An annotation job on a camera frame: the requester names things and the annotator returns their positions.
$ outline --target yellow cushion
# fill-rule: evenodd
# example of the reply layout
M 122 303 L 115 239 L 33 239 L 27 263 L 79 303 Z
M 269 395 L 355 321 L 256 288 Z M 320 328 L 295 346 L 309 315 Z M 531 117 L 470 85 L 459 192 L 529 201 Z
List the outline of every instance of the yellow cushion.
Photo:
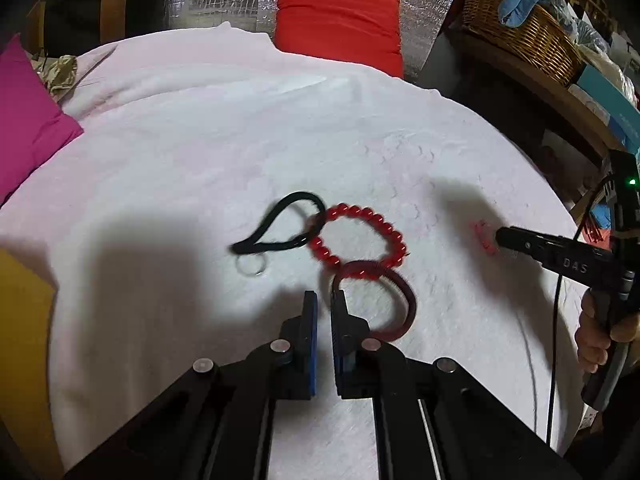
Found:
M 54 294 L 49 283 L 0 250 L 0 418 L 44 480 L 63 475 L 47 388 Z

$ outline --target table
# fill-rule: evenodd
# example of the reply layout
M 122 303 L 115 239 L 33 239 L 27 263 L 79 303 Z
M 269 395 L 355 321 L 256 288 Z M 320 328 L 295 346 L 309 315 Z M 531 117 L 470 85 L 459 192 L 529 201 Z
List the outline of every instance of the table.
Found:
M 336 394 L 330 275 L 299 248 L 270 254 L 266 272 L 248 278 L 228 250 L 296 190 L 392 222 L 411 252 L 399 272 L 418 300 L 398 348 L 455 359 L 545 435 L 556 276 L 526 256 L 487 254 L 470 223 L 575 227 L 530 161 L 476 113 L 367 66 L 280 52 L 267 35 L 228 24 L 118 42 L 64 109 L 84 135 L 2 207 L 0 243 L 39 254 L 58 284 L 49 388 L 66 467 L 195 359 L 223 365 L 273 340 L 316 290 L 318 394 L 278 404 L 270 478 L 376 477 L 371 403 Z M 266 240 L 299 232 L 312 211 L 288 208 Z M 349 219 L 322 237 L 345 260 L 385 251 Z M 398 322 L 402 305 L 383 283 L 344 288 L 350 312 L 372 328 Z M 582 417 L 572 334 L 583 289 L 562 288 L 560 450 Z

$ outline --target metal ring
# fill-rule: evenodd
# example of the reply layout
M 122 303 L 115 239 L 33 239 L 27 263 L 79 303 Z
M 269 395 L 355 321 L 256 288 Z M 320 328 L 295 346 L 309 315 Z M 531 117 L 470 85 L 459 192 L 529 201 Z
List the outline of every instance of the metal ring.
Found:
M 258 256 L 259 258 L 261 258 L 262 263 L 260 264 L 260 268 L 256 272 L 247 272 L 246 270 L 244 270 L 240 265 L 240 258 L 244 256 Z M 267 255 L 265 253 L 238 254 L 238 256 L 236 256 L 236 270 L 240 274 L 248 278 L 255 278 L 257 276 L 260 276 L 267 269 L 267 264 L 268 264 L 268 260 L 267 260 Z

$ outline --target black cable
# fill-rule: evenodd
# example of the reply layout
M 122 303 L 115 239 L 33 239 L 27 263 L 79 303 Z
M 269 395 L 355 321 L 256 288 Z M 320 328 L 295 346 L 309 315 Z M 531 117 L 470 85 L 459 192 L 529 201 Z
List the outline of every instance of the black cable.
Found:
M 584 229 L 584 226 L 587 222 L 587 217 L 591 213 L 591 208 L 593 207 L 593 203 L 596 198 L 600 194 L 600 191 L 605 186 L 605 184 L 611 180 L 611 176 L 606 176 L 603 178 L 600 183 L 595 187 L 593 194 L 591 195 L 587 207 L 584 210 L 584 214 L 582 215 L 582 219 L 580 220 L 580 224 L 578 225 L 578 230 L 575 232 L 573 241 L 578 239 L 580 233 Z M 558 303 L 560 299 L 560 287 L 562 285 L 562 274 L 558 274 L 558 284 L 556 285 L 556 296 L 554 298 L 554 319 L 553 319 L 553 333 L 552 333 L 552 351 L 551 351 L 551 392 L 549 393 L 549 412 L 546 417 L 546 444 L 551 446 L 551 427 L 554 418 L 554 401 L 556 399 L 556 354 L 558 352 Z
M 309 228 L 309 231 L 294 236 L 292 239 L 286 242 L 261 242 L 258 240 L 267 232 L 267 229 L 273 224 L 276 217 L 283 211 L 284 208 L 297 202 L 298 200 L 309 200 L 313 202 L 318 208 L 318 215 L 316 221 Z M 306 245 L 309 240 L 315 238 L 320 234 L 320 231 L 324 227 L 326 222 L 326 207 L 324 202 L 318 195 L 309 193 L 307 191 L 297 191 L 291 193 L 280 200 L 271 211 L 267 213 L 258 228 L 245 240 L 235 243 L 231 246 L 231 252 L 235 254 L 257 254 L 265 253 L 267 251 L 286 251 L 288 249 L 295 249 L 296 247 L 302 247 Z

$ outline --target pink pillow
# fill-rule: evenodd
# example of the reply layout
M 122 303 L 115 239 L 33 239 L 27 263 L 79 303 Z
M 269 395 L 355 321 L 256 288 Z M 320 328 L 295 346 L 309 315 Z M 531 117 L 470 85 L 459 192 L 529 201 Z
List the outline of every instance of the pink pillow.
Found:
M 0 205 L 80 134 L 80 124 L 50 97 L 14 36 L 0 54 Z

